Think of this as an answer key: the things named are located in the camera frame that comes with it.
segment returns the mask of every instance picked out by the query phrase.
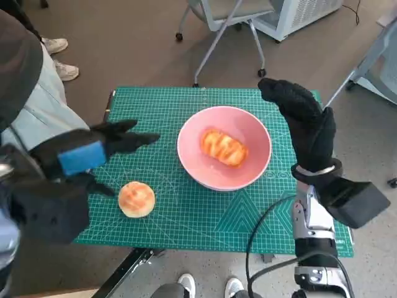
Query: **person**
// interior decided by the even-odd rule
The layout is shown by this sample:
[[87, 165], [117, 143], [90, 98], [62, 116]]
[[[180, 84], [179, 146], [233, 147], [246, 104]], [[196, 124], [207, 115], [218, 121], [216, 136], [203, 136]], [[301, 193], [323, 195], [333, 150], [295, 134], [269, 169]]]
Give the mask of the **person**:
[[[185, 273], [178, 282], [163, 284], [151, 296], [151, 298], [195, 298], [196, 286], [191, 274]], [[249, 298], [244, 290], [243, 283], [237, 278], [231, 278], [226, 283], [225, 298]], [[254, 298], [262, 298], [254, 293]]]
[[[0, 1], [0, 9], [15, 17], [27, 30], [31, 31], [44, 44], [50, 55], [59, 53], [68, 47], [68, 41], [65, 38], [50, 39], [42, 37], [16, 0]], [[53, 61], [56, 72], [62, 81], [71, 81], [79, 76], [79, 68], [77, 66], [67, 65], [58, 60]]]
[[44, 44], [0, 11], [1, 144], [24, 150], [87, 124], [66, 104], [65, 90]]

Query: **white sneaker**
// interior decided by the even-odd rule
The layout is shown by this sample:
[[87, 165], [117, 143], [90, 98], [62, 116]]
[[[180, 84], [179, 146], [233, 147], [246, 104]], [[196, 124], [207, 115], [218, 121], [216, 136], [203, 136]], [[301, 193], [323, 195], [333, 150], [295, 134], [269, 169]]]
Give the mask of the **white sneaker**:
[[54, 60], [54, 65], [58, 76], [60, 76], [63, 82], [71, 81], [79, 75], [79, 68], [77, 66], [63, 64], [58, 60]]
[[194, 283], [194, 278], [191, 274], [183, 274], [178, 279], [178, 283], [182, 284], [183, 287], [189, 292], [189, 298], [194, 298], [196, 296], [196, 285]]
[[237, 292], [244, 290], [242, 282], [237, 278], [228, 280], [225, 288], [225, 298], [232, 298]]
[[42, 37], [42, 41], [47, 52], [51, 54], [59, 53], [68, 47], [68, 41], [65, 38], [49, 39]]

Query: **green cutting mat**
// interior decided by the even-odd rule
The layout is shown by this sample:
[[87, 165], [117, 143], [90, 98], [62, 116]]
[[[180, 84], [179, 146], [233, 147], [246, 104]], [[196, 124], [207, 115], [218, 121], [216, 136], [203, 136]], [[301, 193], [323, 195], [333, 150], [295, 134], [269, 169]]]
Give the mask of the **green cutting mat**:
[[[176, 140], [185, 121], [211, 106], [236, 106], [258, 117], [272, 139], [269, 167], [254, 184], [235, 192], [216, 192], [196, 183], [179, 163]], [[277, 106], [256, 89], [135, 88], [115, 91], [109, 121], [138, 119], [137, 132], [157, 132], [154, 145], [135, 154], [116, 155], [95, 170], [99, 181], [116, 192], [127, 182], [142, 181], [156, 193], [149, 216], [129, 219], [116, 197], [89, 198], [90, 227], [78, 243], [187, 250], [245, 251], [264, 209], [295, 193], [290, 167], [295, 163], [288, 126]], [[257, 234], [257, 253], [294, 254], [290, 204], [277, 207]], [[349, 231], [336, 224], [341, 256], [352, 256]]]

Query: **bread roll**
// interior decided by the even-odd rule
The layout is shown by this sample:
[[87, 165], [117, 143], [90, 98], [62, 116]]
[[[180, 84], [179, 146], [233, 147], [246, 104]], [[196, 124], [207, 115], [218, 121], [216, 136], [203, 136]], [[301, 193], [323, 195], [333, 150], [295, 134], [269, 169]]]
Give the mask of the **bread roll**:
[[247, 147], [217, 129], [204, 132], [201, 150], [221, 163], [234, 167], [241, 166], [248, 155]]
[[124, 185], [118, 194], [118, 206], [128, 217], [147, 216], [155, 203], [153, 190], [148, 185], [136, 181]]

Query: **chair leg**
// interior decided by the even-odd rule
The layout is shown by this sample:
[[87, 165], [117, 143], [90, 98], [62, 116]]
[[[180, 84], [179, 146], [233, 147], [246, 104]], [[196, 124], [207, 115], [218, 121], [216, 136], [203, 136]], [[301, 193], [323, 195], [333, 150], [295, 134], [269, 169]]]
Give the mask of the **chair leg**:
[[252, 34], [253, 34], [254, 39], [255, 39], [256, 47], [258, 49], [259, 56], [261, 58], [261, 68], [258, 71], [258, 76], [262, 78], [262, 77], [264, 77], [266, 75], [266, 71], [265, 71], [265, 56], [263, 55], [263, 50], [262, 50], [262, 47], [261, 47], [261, 43], [259, 42], [258, 34], [256, 32], [256, 28], [254, 26], [253, 21], [252, 20], [248, 20], [248, 24], [249, 24], [249, 27], [251, 28]]
[[185, 9], [184, 15], [182, 16], [182, 20], [179, 23], [179, 28], [178, 28], [178, 32], [179, 33], [182, 33], [183, 26], [185, 24], [186, 17], [187, 17], [187, 14], [189, 13], [189, 11], [190, 11], [190, 6], [188, 5], [187, 8]]
[[175, 34], [175, 38], [176, 38], [177, 42], [181, 42], [184, 39], [184, 37], [182, 35], [182, 30], [183, 30], [183, 26], [185, 24], [186, 17], [187, 17], [187, 14], [189, 13], [189, 11], [190, 11], [190, 6], [188, 5], [187, 8], [185, 9], [184, 15], [182, 16], [182, 20], [179, 23], [178, 32]]
[[234, 13], [236, 12], [237, 8], [240, 6], [243, 0], [238, 0], [236, 5], [234, 6], [233, 10], [230, 12], [230, 15], [228, 18], [222, 23], [222, 26], [220, 27], [219, 31], [216, 33], [215, 40], [212, 42], [211, 47], [208, 49], [207, 53], [204, 56], [203, 61], [201, 61], [200, 66], [197, 68], [195, 74], [194, 74], [194, 84], [193, 87], [198, 87], [199, 84], [197, 83], [197, 77], [199, 76], [201, 70], [203, 69], [204, 65], [206, 64], [208, 58], [210, 57], [213, 49], [216, 47], [219, 39], [221, 38], [223, 32], [225, 31], [226, 27], [230, 23], [230, 20], [233, 18]]

